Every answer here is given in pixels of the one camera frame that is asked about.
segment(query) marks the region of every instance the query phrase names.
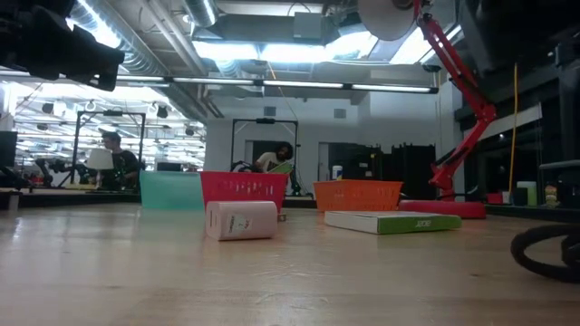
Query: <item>man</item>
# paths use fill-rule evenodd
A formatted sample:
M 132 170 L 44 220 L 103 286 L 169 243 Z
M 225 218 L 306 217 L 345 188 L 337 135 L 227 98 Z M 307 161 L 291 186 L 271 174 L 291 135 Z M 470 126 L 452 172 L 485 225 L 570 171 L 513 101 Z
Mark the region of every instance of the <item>man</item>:
M 278 143 L 273 152 L 266 152 L 254 163 L 256 167 L 266 173 L 280 164 L 292 159 L 294 156 L 294 149 L 287 141 Z
M 135 187 L 139 177 L 140 165 L 135 154 L 121 148 L 121 136 L 116 132 L 104 132 L 102 134 L 102 142 L 105 148 L 112 152 L 112 163 L 115 167 L 115 174 L 121 172 L 124 179 L 123 185 L 119 184 L 116 187 Z

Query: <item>red basket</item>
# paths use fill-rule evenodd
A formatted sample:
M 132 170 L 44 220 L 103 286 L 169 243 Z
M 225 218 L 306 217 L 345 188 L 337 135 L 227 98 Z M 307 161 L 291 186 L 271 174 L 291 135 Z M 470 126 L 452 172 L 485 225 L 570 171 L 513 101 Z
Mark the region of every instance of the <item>red basket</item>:
M 319 211 L 391 211 L 397 209 L 402 182 L 340 180 L 314 182 Z
M 210 201 L 273 201 L 282 209 L 288 175 L 203 171 L 201 187 L 204 206 Z

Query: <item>coiled black cable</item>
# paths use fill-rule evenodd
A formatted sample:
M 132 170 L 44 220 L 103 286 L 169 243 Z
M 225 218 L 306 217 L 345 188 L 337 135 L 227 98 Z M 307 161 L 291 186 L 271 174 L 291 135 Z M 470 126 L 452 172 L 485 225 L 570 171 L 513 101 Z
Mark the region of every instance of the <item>coiled black cable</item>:
M 525 251 L 530 245 L 558 236 L 565 236 L 561 244 L 565 266 L 540 263 L 526 256 Z M 530 272 L 560 282 L 580 283 L 580 225 L 546 225 L 529 229 L 512 240 L 511 254 Z

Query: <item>desk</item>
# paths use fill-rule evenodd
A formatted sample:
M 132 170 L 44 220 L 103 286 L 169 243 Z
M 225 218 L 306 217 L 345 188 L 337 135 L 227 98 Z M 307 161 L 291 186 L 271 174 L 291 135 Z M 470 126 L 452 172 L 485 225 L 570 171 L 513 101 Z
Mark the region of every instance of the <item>desk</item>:
M 515 264 L 533 220 L 367 235 L 286 210 L 272 240 L 218 243 L 203 216 L 137 205 L 0 212 L 2 325 L 574 325 L 580 288 Z M 555 261 L 557 243 L 534 258 Z

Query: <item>teal basket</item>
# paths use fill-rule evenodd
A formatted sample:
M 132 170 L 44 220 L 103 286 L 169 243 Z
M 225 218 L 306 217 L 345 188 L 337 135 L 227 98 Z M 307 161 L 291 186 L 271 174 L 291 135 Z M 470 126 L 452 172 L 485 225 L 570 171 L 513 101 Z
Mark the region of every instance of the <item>teal basket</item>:
M 203 210 L 198 173 L 143 171 L 140 173 L 144 209 Z

